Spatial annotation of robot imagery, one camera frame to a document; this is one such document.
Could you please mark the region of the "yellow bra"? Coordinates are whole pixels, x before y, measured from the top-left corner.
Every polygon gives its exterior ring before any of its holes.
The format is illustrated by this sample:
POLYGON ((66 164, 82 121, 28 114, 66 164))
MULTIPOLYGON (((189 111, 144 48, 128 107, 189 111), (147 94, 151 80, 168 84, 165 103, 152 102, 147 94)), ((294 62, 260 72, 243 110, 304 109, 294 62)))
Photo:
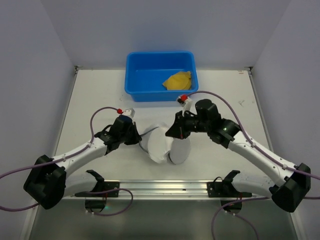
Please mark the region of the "yellow bra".
POLYGON ((192 86, 191 72, 179 71, 165 80, 162 85, 169 91, 189 90, 192 86))

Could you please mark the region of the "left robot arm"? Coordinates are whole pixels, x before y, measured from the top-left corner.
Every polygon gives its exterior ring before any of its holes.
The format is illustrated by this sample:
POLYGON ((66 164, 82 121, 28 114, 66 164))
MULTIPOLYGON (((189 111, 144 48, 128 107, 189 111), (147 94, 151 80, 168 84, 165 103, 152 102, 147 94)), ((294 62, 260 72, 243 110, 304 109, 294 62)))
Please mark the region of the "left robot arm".
POLYGON ((70 195, 81 193, 101 197, 107 188, 100 174, 87 170, 75 177, 73 173, 118 149, 121 144, 136 145, 141 139, 136 123, 129 116, 120 115, 110 127, 95 133, 88 143, 59 156, 40 156, 23 189, 46 210, 70 195))

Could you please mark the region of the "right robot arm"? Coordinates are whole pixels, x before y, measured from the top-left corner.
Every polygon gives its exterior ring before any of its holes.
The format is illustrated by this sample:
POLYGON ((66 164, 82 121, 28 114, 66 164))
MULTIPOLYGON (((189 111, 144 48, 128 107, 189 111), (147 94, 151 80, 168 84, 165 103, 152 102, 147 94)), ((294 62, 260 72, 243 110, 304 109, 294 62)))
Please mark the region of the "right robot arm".
POLYGON ((183 109, 175 114, 167 137, 184 140, 191 133, 205 133, 212 142, 244 157, 260 169, 263 176, 246 175, 232 170, 218 183, 211 183, 219 197, 267 197, 282 210, 293 213, 311 189, 311 169, 304 163, 296 165, 274 154, 251 138, 241 126, 221 117, 209 99, 196 102, 196 113, 190 111, 192 100, 181 95, 177 102, 183 109))

